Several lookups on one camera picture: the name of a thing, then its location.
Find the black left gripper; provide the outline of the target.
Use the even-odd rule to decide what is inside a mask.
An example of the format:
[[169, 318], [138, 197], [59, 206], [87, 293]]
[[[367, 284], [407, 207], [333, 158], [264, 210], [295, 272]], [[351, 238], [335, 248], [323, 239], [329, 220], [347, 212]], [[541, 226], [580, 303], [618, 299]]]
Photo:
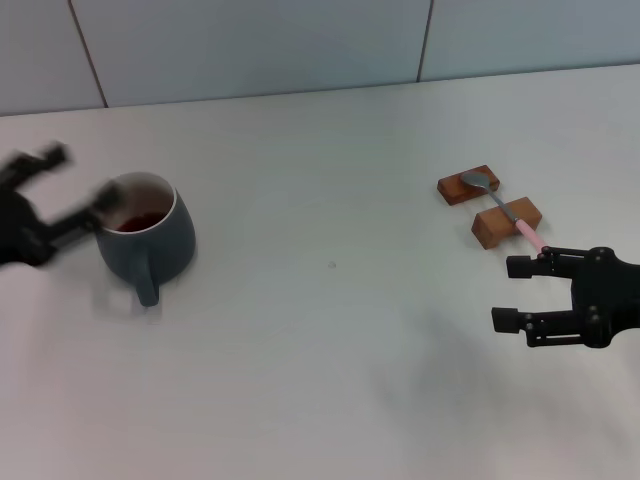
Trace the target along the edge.
[[121, 187], [110, 181], [76, 211], [44, 224], [31, 203], [16, 191], [69, 162], [66, 146], [57, 143], [39, 156], [18, 152], [1, 164], [1, 265], [44, 265], [56, 251], [100, 230], [107, 217], [121, 206]]

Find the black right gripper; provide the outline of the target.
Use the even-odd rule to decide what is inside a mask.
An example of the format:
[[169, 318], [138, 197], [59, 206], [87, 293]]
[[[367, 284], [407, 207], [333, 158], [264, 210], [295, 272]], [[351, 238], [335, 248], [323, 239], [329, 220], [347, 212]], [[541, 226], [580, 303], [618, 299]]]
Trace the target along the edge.
[[491, 316], [496, 333], [524, 332], [531, 348], [583, 343], [605, 348], [617, 334], [639, 328], [639, 266], [620, 260], [611, 248], [544, 246], [535, 258], [508, 256], [506, 268], [511, 279], [573, 279], [572, 306], [577, 314], [494, 307]]

